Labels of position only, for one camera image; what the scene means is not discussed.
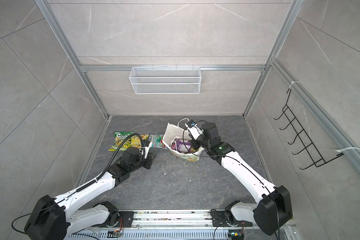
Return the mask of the teal snack packet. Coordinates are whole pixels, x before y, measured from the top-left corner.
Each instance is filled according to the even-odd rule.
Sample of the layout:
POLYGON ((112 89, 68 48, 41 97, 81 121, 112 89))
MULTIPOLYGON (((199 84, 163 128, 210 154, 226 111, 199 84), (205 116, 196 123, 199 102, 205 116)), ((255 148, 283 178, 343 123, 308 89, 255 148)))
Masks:
POLYGON ((152 148, 166 149, 166 145, 163 143, 164 135, 155 134, 153 135, 152 148))

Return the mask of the green Fox's candy bag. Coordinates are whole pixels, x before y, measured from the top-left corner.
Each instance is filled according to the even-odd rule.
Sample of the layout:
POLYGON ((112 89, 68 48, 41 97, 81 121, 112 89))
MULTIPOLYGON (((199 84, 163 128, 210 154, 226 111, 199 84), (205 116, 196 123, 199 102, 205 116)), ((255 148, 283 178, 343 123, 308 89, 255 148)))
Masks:
POLYGON ((129 136, 133 134, 133 132, 115 132, 115 142, 109 149, 109 152, 114 152, 118 149, 119 146, 121 146, 120 151, 125 151, 128 148, 131 147, 131 139, 128 139, 123 145, 123 141, 129 136))

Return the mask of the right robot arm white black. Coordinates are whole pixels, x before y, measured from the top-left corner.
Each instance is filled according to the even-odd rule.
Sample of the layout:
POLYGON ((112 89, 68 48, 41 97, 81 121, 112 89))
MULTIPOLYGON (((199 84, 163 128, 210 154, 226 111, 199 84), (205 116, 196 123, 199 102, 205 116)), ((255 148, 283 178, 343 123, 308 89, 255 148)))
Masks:
POLYGON ((276 187, 258 174, 229 143, 223 142, 215 123, 198 126, 193 120, 186 124, 194 149, 203 148, 207 155, 233 174, 249 191, 256 204, 252 207, 235 202, 226 208, 231 221, 255 223, 266 235, 278 235, 279 229, 293 217, 290 192, 276 187))

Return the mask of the white floral paper bag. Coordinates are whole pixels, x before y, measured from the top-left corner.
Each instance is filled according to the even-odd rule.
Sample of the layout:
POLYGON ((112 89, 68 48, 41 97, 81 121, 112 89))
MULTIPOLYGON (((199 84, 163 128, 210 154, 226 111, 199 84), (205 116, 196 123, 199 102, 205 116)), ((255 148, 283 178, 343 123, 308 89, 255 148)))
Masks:
POLYGON ((188 122, 189 119, 184 118, 177 125, 168 123, 162 142, 175 157, 189 162, 197 162, 204 149, 192 146, 192 138, 189 136, 188 127, 185 125, 186 127, 183 129, 179 126, 180 123, 185 124, 185 121, 188 122))

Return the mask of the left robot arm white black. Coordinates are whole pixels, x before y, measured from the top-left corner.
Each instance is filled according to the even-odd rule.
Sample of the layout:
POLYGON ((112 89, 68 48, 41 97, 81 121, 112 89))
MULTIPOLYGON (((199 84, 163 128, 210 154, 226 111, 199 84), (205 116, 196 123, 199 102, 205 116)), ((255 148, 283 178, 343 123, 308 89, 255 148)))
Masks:
POLYGON ((116 163, 111 158, 106 168, 85 184, 58 195, 54 198, 46 195, 40 198, 21 234, 31 240, 63 240, 91 226, 115 226, 118 221, 118 208, 110 202, 96 204, 93 208, 82 210, 82 206, 100 194, 115 188, 127 180, 134 171, 150 169, 156 154, 150 153, 150 139, 133 133, 126 140, 137 137, 141 147, 126 149, 116 163))

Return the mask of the purple snack packet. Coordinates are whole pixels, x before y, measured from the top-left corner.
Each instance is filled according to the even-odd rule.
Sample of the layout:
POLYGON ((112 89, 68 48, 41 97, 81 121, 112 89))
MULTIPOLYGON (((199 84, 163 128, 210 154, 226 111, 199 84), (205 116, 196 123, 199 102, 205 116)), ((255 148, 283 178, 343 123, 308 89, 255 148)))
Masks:
POLYGON ((195 150, 192 148, 190 140, 183 140, 176 138, 171 143, 171 149, 181 154, 194 153, 195 150))

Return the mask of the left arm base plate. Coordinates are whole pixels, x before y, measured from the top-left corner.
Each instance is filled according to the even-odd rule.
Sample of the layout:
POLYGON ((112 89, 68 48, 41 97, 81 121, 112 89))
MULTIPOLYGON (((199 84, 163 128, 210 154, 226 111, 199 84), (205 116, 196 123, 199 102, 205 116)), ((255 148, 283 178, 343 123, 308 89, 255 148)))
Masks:
POLYGON ((100 228, 130 228, 134 219, 135 212, 133 211, 121 211, 117 214, 111 214, 103 224, 94 225, 94 227, 100 228))

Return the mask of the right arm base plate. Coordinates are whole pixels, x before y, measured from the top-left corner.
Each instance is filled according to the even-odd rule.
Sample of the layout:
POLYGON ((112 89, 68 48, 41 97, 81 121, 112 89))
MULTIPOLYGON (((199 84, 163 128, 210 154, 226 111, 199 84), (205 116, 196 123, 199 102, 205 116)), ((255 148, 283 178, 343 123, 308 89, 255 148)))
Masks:
POLYGON ((229 211, 210 210, 214 227, 252 227, 253 224, 247 221, 238 221, 229 211))

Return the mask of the yellow snack bag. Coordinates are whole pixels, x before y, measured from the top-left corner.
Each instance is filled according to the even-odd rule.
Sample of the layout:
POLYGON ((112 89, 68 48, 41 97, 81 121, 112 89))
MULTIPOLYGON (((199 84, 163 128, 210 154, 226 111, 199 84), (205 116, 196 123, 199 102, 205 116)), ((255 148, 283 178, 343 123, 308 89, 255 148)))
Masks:
MULTIPOLYGON (((148 140, 149 135, 148 134, 141 135, 141 138, 142 138, 142 140, 148 140)), ((138 136, 131 137, 130 147, 132 147, 132 148, 141 148, 141 146, 142 146, 142 143, 141 143, 140 138, 138 136)))

